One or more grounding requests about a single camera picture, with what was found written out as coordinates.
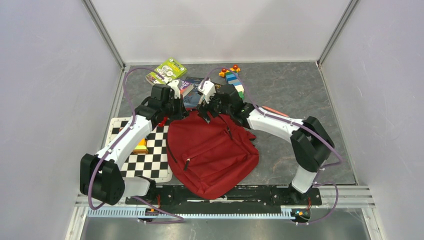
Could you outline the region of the orange purple Roald Dahl book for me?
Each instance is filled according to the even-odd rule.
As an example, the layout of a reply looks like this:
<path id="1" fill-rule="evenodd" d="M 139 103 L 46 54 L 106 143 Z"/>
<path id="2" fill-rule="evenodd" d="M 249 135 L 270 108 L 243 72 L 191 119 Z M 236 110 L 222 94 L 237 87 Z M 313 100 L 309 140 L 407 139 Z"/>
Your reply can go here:
<path id="1" fill-rule="evenodd" d="M 194 85 L 191 82 L 180 79 L 178 83 L 178 88 L 180 94 L 184 98 L 194 88 Z"/>

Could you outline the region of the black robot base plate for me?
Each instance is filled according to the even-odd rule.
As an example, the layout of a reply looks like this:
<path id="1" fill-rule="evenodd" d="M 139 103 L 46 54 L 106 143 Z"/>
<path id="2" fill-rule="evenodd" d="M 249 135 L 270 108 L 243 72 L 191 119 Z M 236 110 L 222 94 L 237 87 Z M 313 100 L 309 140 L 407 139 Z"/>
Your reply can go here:
<path id="1" fill-rule="evenodd" d="M 202 198 L 183 185 L 158 185 L 143 200 L 173 214 L 264 214 L 282 206 L 321 206 L 320 190 L 297 193 L 288 185 L 237 185 L 215 199 Z"/>

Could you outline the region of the green paperback book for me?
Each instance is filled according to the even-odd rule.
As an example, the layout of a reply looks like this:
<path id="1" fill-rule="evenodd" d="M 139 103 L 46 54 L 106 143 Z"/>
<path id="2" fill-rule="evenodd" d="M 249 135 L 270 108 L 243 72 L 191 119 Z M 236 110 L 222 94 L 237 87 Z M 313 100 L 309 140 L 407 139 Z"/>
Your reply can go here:
<path id="1" fill-rule="evenodd" d="M 165 62 L 145 76 L 146 81 L 151 84 L 166 84 L 173 80 L 181 80 L 181 77 L 187 72 L 187 68 L 183 66 L 175 58 L 168 58 Z"/>

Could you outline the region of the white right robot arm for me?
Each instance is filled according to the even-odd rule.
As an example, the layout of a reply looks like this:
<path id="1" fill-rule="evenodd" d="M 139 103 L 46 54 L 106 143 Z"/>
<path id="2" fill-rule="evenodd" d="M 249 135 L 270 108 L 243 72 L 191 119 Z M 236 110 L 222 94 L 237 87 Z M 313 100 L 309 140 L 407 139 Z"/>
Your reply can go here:
<path id="1" fill-rule="evenodd" d="M 232 84 L 216 88 L 213 82 L 204 81 L 197 91 L 203 96 L 197 109 L 207 122 L 211 117 L 227 115 L 238 126 L 266 132 L 291 143 L 298 168 L 288 196 L 295 204 L 302 204 L 309 198 L 309 189 L 320 167 L 335 149 L 317 118 L 290 118 L 245 102 Z"/>

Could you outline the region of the red student backpack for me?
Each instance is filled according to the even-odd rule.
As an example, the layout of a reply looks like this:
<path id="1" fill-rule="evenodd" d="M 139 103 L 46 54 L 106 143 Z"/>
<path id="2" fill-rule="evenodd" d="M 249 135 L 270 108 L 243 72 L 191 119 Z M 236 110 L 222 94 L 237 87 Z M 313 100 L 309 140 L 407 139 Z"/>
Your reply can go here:
<path id="1" fill-rule="evenodd" d="M 256 136 L 219 115 L 206 122 L 196 111 L 170 122 L 166 148 L 173 175 L 203 199 L 220 198 L 259 163 Z"/>

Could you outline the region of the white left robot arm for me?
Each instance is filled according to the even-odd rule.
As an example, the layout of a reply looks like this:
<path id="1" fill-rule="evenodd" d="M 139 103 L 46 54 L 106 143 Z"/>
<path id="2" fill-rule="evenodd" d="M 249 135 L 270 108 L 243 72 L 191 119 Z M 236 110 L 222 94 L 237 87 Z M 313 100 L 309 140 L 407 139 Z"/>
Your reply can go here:
<path id="1" fill-rule="evenodd" d="M 104 204 L 115 205 L 121 198 L 137 196 L 145 204 L 153 203 L 157 190 L 143 176 L 123 177 L 121 168 L 138 143 L 147 137 L 165 117 L 182 120 L 188 116 L 178 80 L 155 84 L 150 96 L 133 110 L 133 115 L 118 135 L 96 154 L 85 154 L 80 161 L 80 192 L 88 205 L 97 210 Z"/>

